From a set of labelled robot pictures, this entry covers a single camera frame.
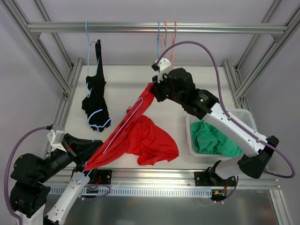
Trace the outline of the blue hanger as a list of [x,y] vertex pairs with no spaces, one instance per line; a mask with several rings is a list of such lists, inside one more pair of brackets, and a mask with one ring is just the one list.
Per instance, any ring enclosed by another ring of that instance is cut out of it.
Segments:
[[156,43],[157,43],[157,57],[159,58],[161,55],[161,45],[160,45],[161,25],[160,25],[160,21],[158,21],[157,24],[158,24],[158,32],[157,32],[157,37],[156,37]]
[[142,97],[138,98],[138,99],[136,100],[136,102],[135,102],[131,107],[127,108],[126,110],[121,111],[120,113],[118,113],[118,114],[116,114],[116,115],[114,115],[114,116],[112,116],[112,118],[110,118],[103,126],[96,126],[95,124],[90,124],[90,118],[91,118],[94,114],[96,114],[96,113],[102,111],[102,109],[101,109],[101,110],[98,110],[98,111],[95,111],[95,112],[93,112],[93,113],[91,114],[91,116],[88,118],[88,125],[89,125],[91,128],[92,128],[92,127],[97,128],[97,131],[99,130],[99,128],[104,128],[105,125],[106,125],[108,122],[111,122],[111,120],[114,119],[115,117],[117,117],[117,116],[119,116],[119,115],[124,115],[123,120],[122,120],[122,121],[119,123],[119,125],[115,128],[115,131],[113,131],[113,132],[111,133],[111,135],[113,135],[112,140],[111,140],[111,141],[107,144],[107,146],[104,148],[103,153],[105,153],[105,152],[108,150],[109,146],[112,144],[112,141],[117,137],[117,135],[121,132],[121,130],[122,130],[122,129],[126,126],[126,124],[130,121],[130,119],[133,117],[133,115],[134,115],[135,112],[139,109],[139,107],[142,105],[142,103],[143,103],[143,98],[142,98]]
[[[89,35],[89,31],[88,31],[88,21],[86,21],[85,23],[85,32],[87,35],[87,40],[88,40],[88,44],[89,44],[89,51],[88,51],[88,55],[87,55],[87,77],[90,76],[90,52],[91,52],[91,48],[92,45],[95,44],[95,41],[92,41]],[[86,97],[89,98],[91,95],[91,91],[92,88],[89,88],[89,83],[86,82]]]

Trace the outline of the black tank top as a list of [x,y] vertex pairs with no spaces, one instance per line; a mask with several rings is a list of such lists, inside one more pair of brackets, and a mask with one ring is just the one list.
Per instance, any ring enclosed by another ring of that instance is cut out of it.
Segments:
[[105,77],[102,63],[101,41],[95,43],[97,69],[94,76],[86,77],[88,96],[82,101],[82,109],[87,114],[88,125],[98,132],[102,132],[111,124],[108,108],[104,98]]

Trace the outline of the pink hanger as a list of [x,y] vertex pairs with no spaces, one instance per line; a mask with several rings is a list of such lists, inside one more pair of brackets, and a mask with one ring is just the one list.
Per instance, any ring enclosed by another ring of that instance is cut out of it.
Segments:
[[[175,28],[174,28],[174,33],[172,34],[172,45],[175,44],[176,41],[176,36],[177,36],[177,22],[174,22]],[[174,66],[174,48],[171,51],[171,64]]]
[[161,34],[160,43],[161,43],[161,52],[163,53],[167,47],[167,22],[164,21],[165,24],[165,32]]

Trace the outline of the red tank top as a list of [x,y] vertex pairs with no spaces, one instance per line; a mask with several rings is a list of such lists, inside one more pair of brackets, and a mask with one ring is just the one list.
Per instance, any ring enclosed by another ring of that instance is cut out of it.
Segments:
[[112,141],[108,150],[103,153],[104,148],[112,140],[113,135],[110,134],[87,161],[85,171],[107,165],[125,153],[138,156],[138,165],[154,165],[164,160],[170,162],[179,156],[179,149],[174,139],[144,115],[154,100],[151,88],[152,84],[149,83],[139,96],[143,98],[142,105]]

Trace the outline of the green tank top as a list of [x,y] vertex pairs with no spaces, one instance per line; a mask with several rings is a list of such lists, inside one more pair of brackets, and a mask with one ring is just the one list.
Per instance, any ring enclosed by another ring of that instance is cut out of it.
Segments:
[[197,154],[223,155],[233,158],[243,153],[234,141],[203,120],[191,123],[190,134]]

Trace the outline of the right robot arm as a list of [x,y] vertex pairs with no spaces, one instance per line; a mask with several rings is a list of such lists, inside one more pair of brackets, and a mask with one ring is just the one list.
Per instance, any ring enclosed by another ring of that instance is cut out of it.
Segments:
[[169,99],[181,105],[188,114],[213,125],[242,149],[241,156],[219,160],[213,165],[210,182],[220,186],[226,179],[241,174],[259,179],[274,152],[270,147],[277,146],[279,140],[258,134],[223,109],[220,100],[211,92],[195,87],[191,74],[185,69],[159,69],[154,66],[154,71],[158,74],[152,78],[151,92],[158,102]]

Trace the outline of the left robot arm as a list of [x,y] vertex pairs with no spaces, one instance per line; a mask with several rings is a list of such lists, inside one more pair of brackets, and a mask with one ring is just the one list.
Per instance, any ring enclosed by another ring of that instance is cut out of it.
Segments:
[[[7,209],[18,225],[63,225],[79,193],[98,177],[96,170],[84,167],[103,142],[65,134],[59,142],[62,148],[56,148],[48,157],[26,153],[14,162],[14,155],[25,138],[23,136],[14,146],[5,169]],[[45,213],[46,200],[51,191],[46,182],[71,163],[76,166],[69,184],[55,205]]]

